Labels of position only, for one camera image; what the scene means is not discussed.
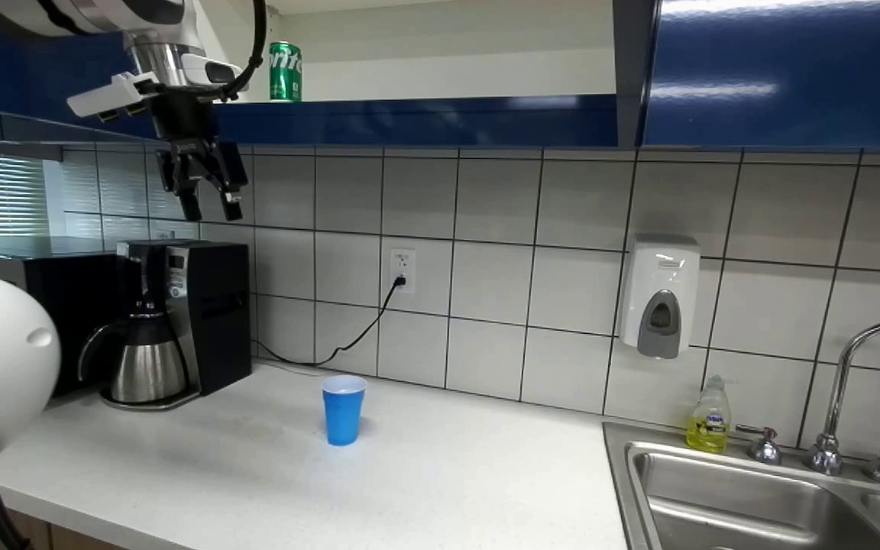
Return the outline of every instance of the coffee maker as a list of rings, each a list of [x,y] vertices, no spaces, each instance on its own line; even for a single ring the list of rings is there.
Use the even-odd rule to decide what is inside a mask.
[[[99,398],[173,410],[250,374],[248,243],[125,242],[116,255],[127,265],[119,278],[139,282],[139,297],[109,330],[119,360],[106,362]]]

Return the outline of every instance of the black coffee machine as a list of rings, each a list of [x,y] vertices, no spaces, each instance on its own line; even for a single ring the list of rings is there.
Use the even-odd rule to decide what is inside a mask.
[[[167,249],[167,319],[187,360],[193,394],[212,394],[250,376],[250,249],[211,242],[125,242],[116,255],[143,265],[150,248]]]

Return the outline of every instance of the dish soap bottle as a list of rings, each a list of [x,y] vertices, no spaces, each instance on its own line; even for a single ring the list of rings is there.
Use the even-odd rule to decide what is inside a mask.
[[[727,449],[727,430],[731,430],[731,410],[725,398],[725,382],[714,376],[704,382],[703,398],[687,414],[683,445],[721,455]]]

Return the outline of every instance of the electrical outlet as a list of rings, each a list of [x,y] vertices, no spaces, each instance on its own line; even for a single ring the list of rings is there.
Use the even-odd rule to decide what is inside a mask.
[[[416,249],[391,249],[391,282],[406,278],[398,294],[416,294]]]

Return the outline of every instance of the green bottle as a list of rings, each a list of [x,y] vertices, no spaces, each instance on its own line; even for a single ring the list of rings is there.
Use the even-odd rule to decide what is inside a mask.
[[[281,104],[302,101],[302,51],[288,40],[269,47],[269,97]]]

